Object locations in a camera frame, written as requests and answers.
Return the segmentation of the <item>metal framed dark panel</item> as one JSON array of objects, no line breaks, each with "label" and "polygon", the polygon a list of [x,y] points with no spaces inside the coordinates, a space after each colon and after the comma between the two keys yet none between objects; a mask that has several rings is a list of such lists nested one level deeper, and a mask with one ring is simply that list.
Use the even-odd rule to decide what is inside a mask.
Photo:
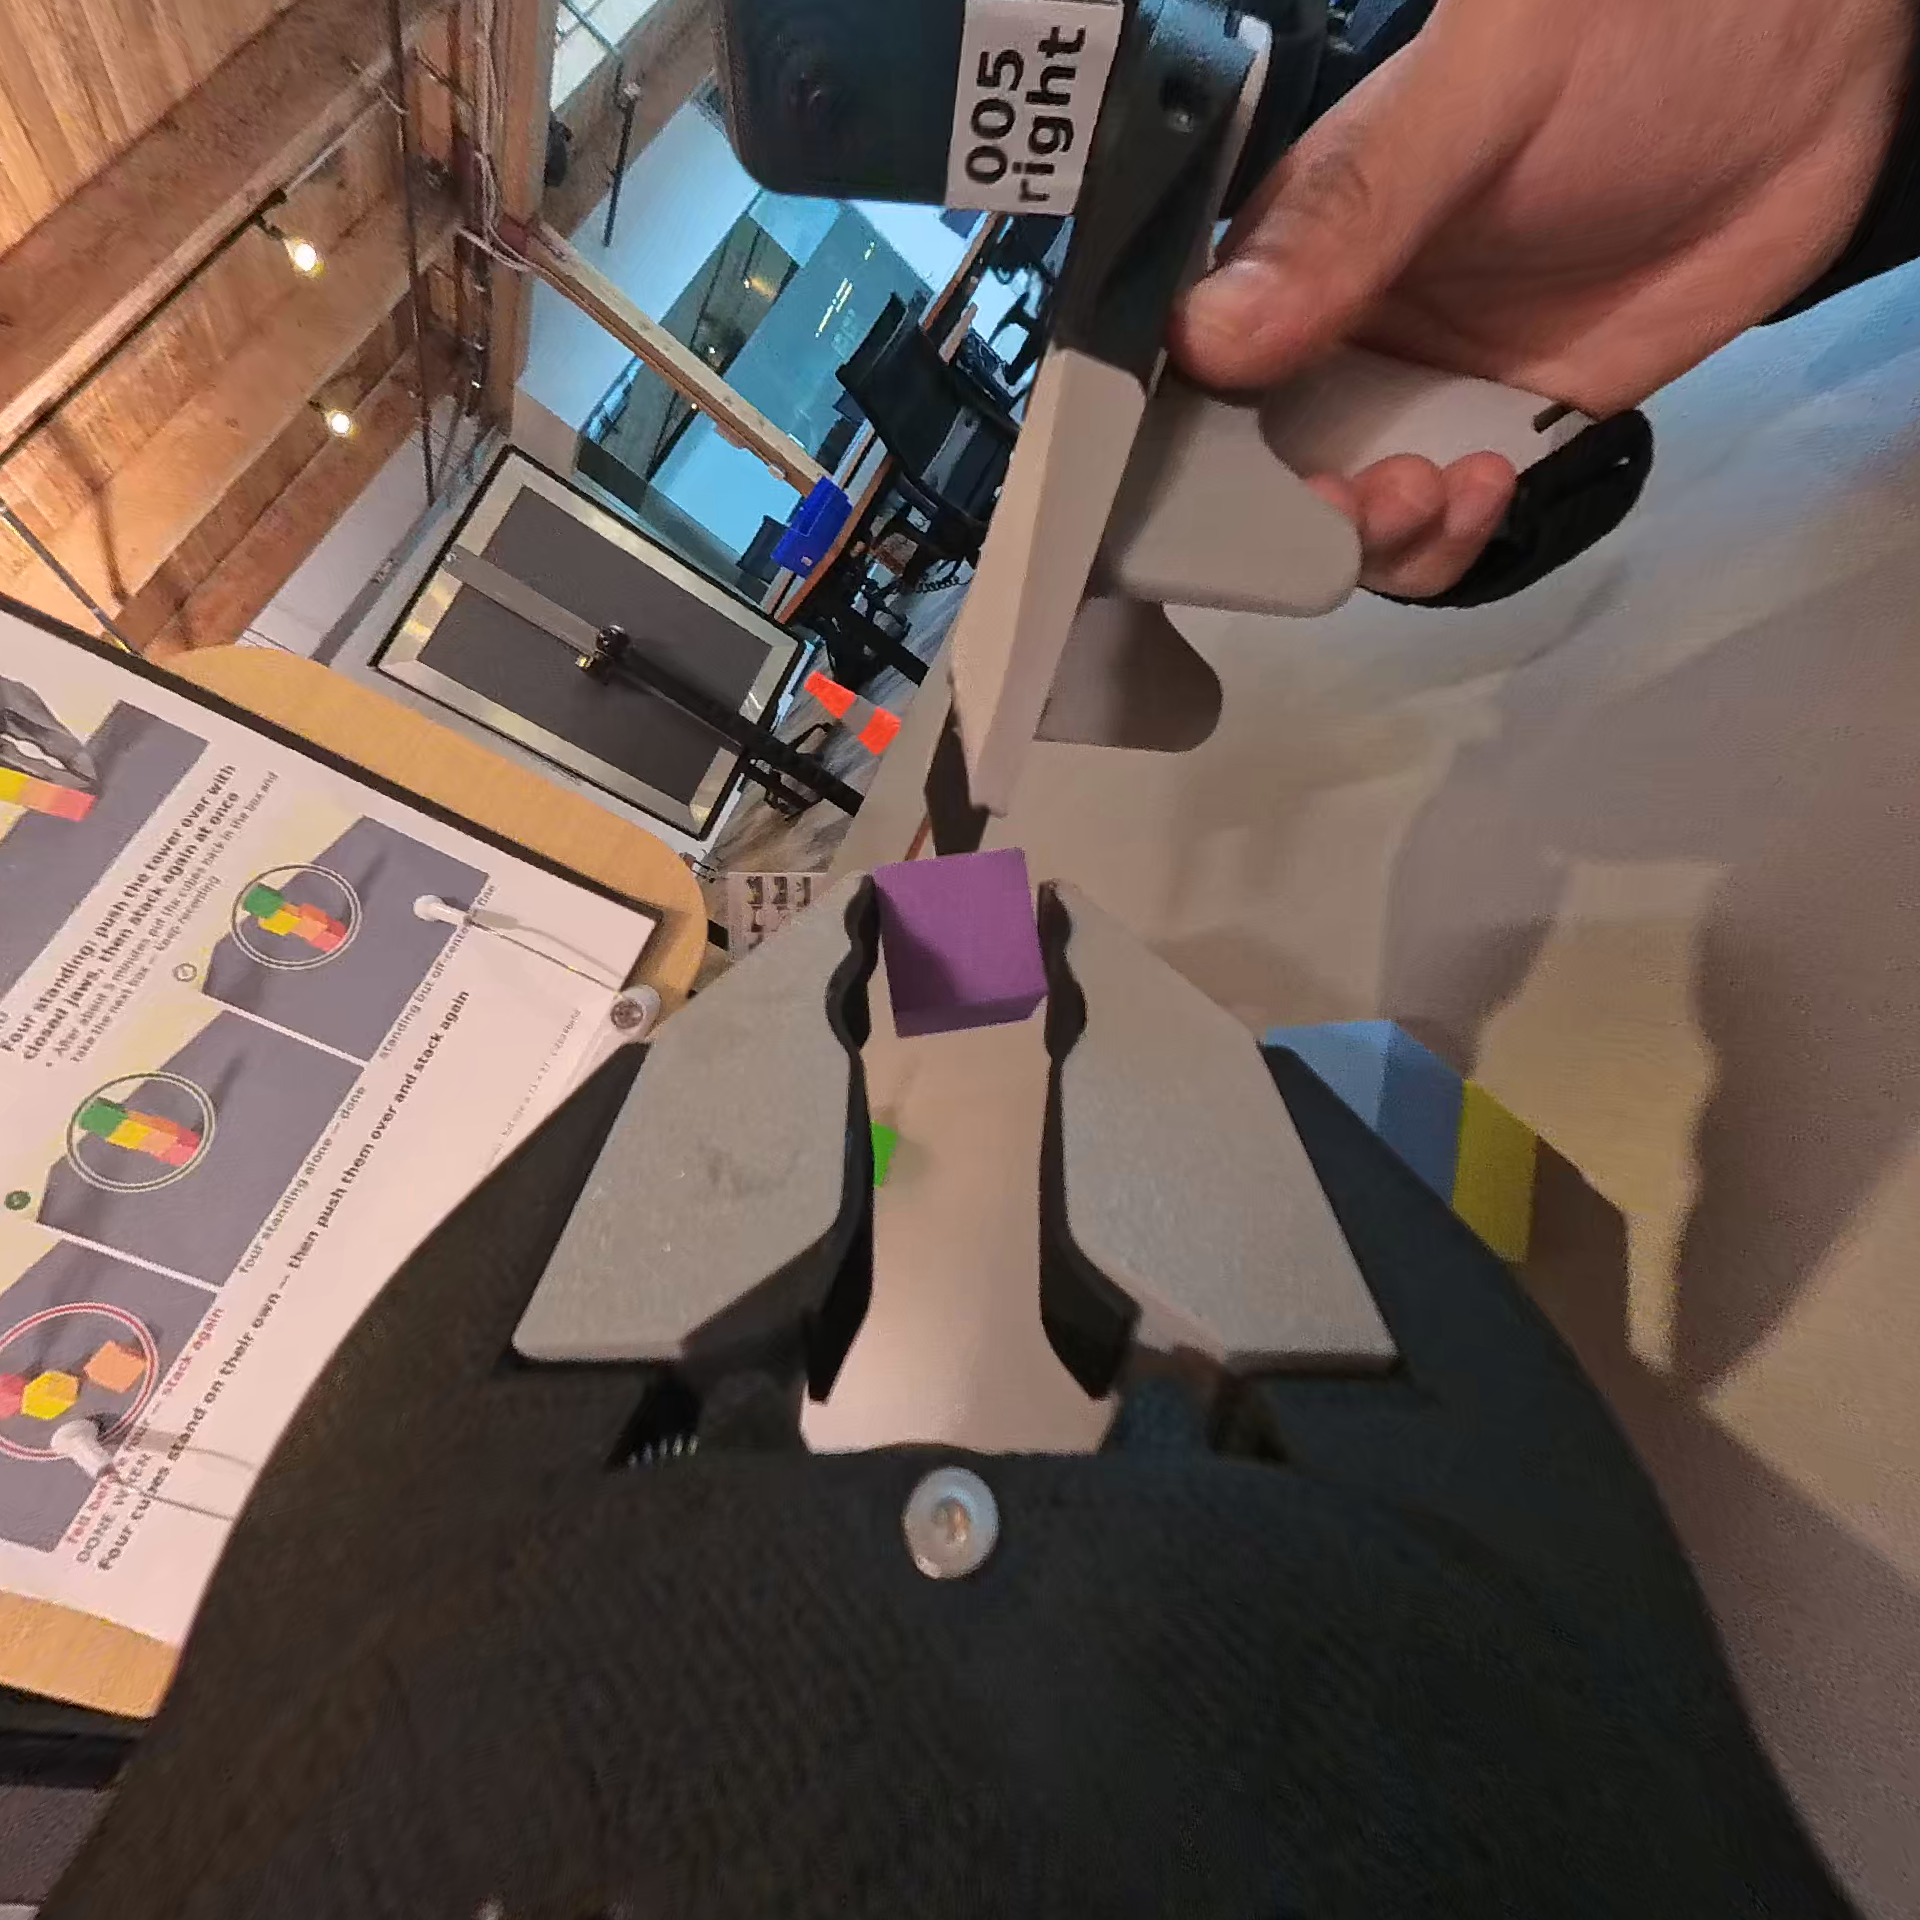
[{"label": "metal framed dark panel", "polygon": [[740,747],[645,685],[586,672],[604,628],[627,632],[630,659],[766,727],[793,704],[811,652],[599,495],[505,446],[342,661],[707,847],[747,784]]}]

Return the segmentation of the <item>blue foam cube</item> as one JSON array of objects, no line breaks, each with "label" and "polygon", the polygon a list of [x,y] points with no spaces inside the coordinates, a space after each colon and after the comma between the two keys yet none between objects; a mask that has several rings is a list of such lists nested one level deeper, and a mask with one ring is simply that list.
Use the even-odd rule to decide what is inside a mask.
[{"label": "blue foam cube", "polygon": [[1385,1019],[1284,1024],[1265,1045],[1294,1051],[1441,1200],[1455,1188],[1461,1074]]}]

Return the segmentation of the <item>person's right hand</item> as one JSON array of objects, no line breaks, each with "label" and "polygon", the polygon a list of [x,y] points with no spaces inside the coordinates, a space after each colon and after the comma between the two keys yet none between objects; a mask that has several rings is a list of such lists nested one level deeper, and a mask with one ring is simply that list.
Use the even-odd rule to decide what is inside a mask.
[{"label": "person's right hand", "polygon": [[1916,3],[1444,3],[1331,108],[1170,324],[1267,394],[1357,346],[1590,428],[1529,470],[1397,452],[1307,486],[1367,591],[1486,606],[1631,508],[1641,403],[1917,252]]}]

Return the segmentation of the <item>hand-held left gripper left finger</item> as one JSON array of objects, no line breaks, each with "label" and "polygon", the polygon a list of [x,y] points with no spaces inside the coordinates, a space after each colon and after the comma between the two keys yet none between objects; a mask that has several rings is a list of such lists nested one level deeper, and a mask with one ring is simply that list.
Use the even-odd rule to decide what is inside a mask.
[{"label": "hand-held left gripper left finger", "polygon": [[513,1335],[527,1363],[828,1402],[874,1295],[878,894],[839,880],[645,1051]]}]

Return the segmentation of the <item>purple foam cube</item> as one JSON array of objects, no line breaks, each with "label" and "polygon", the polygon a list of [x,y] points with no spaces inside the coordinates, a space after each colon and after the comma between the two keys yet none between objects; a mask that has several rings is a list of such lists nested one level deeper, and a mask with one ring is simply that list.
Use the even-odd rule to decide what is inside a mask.
[{"label": "purple foam cube", "polygon": [[900,1039],[1019,1024],[1045,1002],[1025,852],[995,847],[878,866],[879,960]]}]

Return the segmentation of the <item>printed instruction sheet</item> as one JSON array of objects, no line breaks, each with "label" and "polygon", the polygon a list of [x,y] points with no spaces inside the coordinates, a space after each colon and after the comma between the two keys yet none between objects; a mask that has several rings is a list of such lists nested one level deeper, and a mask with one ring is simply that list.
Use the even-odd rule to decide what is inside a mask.
[{"label": "printed instruction sheet", "polygon": [[231,1525],[353,1324],[613,1046],[659,918],[471,838],[5,618],[2,1566],[179,1645]]}]

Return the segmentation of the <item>yellow foam cube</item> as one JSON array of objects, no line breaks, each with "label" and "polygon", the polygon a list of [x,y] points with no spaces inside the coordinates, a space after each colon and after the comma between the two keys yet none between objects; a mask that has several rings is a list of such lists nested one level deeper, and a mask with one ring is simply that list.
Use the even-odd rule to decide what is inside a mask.
[{"label": "yellow foam cube", "polygon": [[1484,1083],[1463,1083],[1452,1208],[1507,1263],[1529,1256],[1540,1138]]}]

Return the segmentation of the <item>small printed paper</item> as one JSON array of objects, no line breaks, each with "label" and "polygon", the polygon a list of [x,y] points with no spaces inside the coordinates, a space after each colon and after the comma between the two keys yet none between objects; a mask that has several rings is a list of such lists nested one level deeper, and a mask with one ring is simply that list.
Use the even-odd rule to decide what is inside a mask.
[{"label": "small printed paper", "polygon": [[825,890],[814,871],[734,871],[722,882],[727,958],[742,960],[807,912]]}]

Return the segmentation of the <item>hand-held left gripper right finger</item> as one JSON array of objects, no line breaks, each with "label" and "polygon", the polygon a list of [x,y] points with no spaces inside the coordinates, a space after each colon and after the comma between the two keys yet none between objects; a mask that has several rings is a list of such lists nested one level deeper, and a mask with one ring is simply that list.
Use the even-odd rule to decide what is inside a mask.
[{"label": "hand-held left gripper right finger", "polygon": [[1039,1318],[1093,1402],[1135,1357],[1213,1375],[1398,1363],[1255,1035],[1067,882],[1047,979]]}]

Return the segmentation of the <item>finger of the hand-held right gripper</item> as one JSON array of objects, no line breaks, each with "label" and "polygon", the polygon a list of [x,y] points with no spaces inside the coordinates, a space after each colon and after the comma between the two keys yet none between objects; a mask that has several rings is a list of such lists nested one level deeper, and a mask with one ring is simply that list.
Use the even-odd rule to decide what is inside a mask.
[{"label": "finger of the hand-held right gripper", "polygon": [[951,628],[951,707],[925,778],[938,858],[981,851],[1036,740],[1127,749],[1127,672],[1150,618],[1097,615],[1074,639],[1145,419],[1140,379],[1050,347],[967,604]]}]

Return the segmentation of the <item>black office chair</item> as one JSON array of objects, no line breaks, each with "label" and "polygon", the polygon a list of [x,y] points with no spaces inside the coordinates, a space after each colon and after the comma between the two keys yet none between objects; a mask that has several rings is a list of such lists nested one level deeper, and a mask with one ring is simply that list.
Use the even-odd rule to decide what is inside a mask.
[{"label": "black office chair", "polygon": [[946,584],[979,560],[998,504],[1019,431],[1010,405],[943,357],[899,294],[836,378],[870,431],[842,560],[890,573],[900,591]]}]

